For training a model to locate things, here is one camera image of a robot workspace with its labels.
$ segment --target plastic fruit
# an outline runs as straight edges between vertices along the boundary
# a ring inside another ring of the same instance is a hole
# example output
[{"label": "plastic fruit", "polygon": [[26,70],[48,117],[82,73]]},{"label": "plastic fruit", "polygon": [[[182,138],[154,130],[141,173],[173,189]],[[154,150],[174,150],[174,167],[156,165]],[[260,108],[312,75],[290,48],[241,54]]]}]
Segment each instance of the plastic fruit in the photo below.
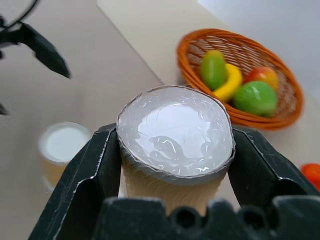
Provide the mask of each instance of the plastic fruit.
[{"label": "plastic fruit", "polygon": [[208,51],[200,64],[200,75],[211,90],[219,88],[227,79],[226,61],[218,50]]},{"label": "plastic fruit", "polygon": [[320,192],[320,164],[308,163],[301,168],[305,178]]},{"label": "plastic fruit", "polygon": [[234,94],[234,106],[244,112],[270,118],[277,108],[277,95],[269,84],[251,81]]},{"label": "plastic fruit", "polygon": [[248,76],[245,77],[244,83],[252,81],[262,81],[269,84],[274,91],[278,89],[278,76],[274,70],[269,67],[261,66],[253,69]]},{"label": "plastic fruit", "polygon": [[226,82],[213,92],[222,102],[228,102],[234,96],[243,80],[242,74],[236,66],[228,63],[225,66],[228,75]]}]

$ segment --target paper cup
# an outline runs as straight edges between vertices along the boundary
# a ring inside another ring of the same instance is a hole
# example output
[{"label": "paper cup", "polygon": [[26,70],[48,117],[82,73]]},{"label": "paper cup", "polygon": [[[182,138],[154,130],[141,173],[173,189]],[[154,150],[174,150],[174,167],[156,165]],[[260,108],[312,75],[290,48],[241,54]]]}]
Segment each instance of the paper cup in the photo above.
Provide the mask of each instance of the paper cup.
[{"label": "paper cup", "polygon": [[190,206],[205,214],[235,154],[229,115],[216,99],[162,86],[130,101],[117,119],[129,197],[158,197],[166,213]]},{"label": "paper cup", "polygon": [[44,183],[48,191],[56,187],[67,164],[89,141],[87,128],[75,122],[60,122],[49,126],[39,140]]}]

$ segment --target orange basket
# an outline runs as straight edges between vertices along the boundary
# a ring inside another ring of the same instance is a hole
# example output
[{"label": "orange basket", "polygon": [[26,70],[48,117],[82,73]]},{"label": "orange basket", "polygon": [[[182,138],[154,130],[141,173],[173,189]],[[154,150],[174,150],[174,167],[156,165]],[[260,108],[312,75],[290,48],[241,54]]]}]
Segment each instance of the orange basket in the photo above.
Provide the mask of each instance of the orange basket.
[{"label": "orange basket", "polygon": [[177,48],[178,67],[185,81],[194,89],[214,98],[213,92],[201,81],[199,65],[209,50],[219,50],[227,63],[237,66],[242,76],[253,68],[269,67],[278,76],[278,105],[272,118],[246,113],[224,103],[233,124],[265,130],[279,130],[293,124],[303,109],[303,93],[294,75],[274,53],[261,44],[236,33],[220,29],[201,29],[189,33]]}]

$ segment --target green fruit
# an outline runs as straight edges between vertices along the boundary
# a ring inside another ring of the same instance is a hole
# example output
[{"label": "green fruit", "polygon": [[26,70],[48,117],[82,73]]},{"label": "green fruit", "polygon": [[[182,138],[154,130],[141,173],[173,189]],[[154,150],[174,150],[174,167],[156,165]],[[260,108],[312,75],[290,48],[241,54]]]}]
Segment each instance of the green fruit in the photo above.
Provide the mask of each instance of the green fruit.
[{"label": "green fruit", "polygon": [[227,79],[226,61],[218,50],[208,51],[200,64],[201,79],[211,90],[222,86]]},{"label": "green fruit", "polygon": [[277,95],[263,81],[251,81],[240,87],[233,96],[235,108],[261,117],[270,118],[277,108]]}]

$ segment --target red apple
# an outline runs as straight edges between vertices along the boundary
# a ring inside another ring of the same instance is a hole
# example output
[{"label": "red apple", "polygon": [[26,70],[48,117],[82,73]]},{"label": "red apple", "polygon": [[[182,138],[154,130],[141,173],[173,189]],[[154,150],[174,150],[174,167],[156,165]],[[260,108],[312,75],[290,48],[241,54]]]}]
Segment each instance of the red apple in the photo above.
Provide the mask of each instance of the red apple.
[{"label": "red apple", "polygon": [[254,68],[249,75],[247,75],[243,83],[248,83],[252,81],[261,81],[265,82],[273,88],[275,92],[278,89],[278,76],[274,70],[269,67],[261,66]]}]

